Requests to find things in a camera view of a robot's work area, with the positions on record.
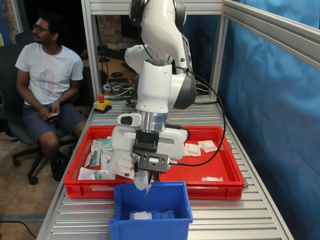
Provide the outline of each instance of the white t-shirt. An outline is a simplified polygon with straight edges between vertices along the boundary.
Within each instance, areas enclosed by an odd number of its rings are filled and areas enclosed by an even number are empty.
[[[23,48],[15,66],[29,72],[29,89],[42,105],[52,104],[60,98],[70,88],[70,80],[84,78],[81,58],[65,46],[59,54],[50,55],[41,44],[31,43]]]

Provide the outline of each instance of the blue backdrop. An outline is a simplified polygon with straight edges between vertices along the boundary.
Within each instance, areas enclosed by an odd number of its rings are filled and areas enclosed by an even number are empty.
[[[6,16],[3,8],[2,0],[0,0],[0,46],[2,45],[10,45],[10,36],[6,21]]]
[[[238,2],[319,28],[320,0]],[[209,36],[186,34],[204,53],[198,69],[210,71],[216,20],[188,18],[185,29]],[[226,39],[219,95],[227,117],[293,237],[320,240],[320,71],[235,23]]]

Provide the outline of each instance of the man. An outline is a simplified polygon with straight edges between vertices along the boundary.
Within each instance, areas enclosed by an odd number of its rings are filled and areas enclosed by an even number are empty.
[[[80,137],[86,123],[68,103],[79,91],[83,63],[74,51],[62,46],[64,28],[62,16],[41,12],[33,30],[35,43],[24,47],[15,65],[16,88],[25,101],[25,127],[34,142],[40,143],[56,182],[65,171],[58,157],[56,127]]]

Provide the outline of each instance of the man's hand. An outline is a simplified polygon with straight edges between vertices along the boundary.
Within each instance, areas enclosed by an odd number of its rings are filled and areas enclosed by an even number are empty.
[[[40,110],[38,111],[39,112],[39,116],[43,119],[43,120],[48,120],[49,119],[49,110],[48,108],[46,108],[45,106],[42,106],[40,108]]]
[[[50,120],[50,123],[54,122],[56,120],[56,116],[53,116],[54,114],[59,114],[60,113],[60,102],[59,100],[56,100],[52,106],[52,112],[50,113],[50,116],[49,116],[49,119]]]
[[[60,102],[59,100],[56,100],[52,104],[52,114],[59,114],[60,113]]]

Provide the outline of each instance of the red plastic crate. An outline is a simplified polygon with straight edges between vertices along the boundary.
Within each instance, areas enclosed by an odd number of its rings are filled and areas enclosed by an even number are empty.
[[[191,133],[187,143],[198,144],[198,141],[212,140],[217,147],[219,146],[223,135],[221,127],[185,127]],[[205,153],[201,149],[201,156],[184,156],[179,162],[200,164],[210,159],[213,154],[214,152]],[[223,177],[223,181],[202,181],[202,177]],[[189,199],[240,199],[245,184],[226,138],[218,154],[207,164],[196,167],[172,165],[166,173],[159,175],[159,180],[185,181]]]
[[[110,137],[114,128],[115,126],[90,126],[87,129],[64,178],[66,193],[70,198],[113,198],[115,186],[133,183],[130,178],[119,175],[115,176],[115,180],[78,180],[80,168],[85,165],[93,140]],[[101,167],[90,169],[101,170]]]

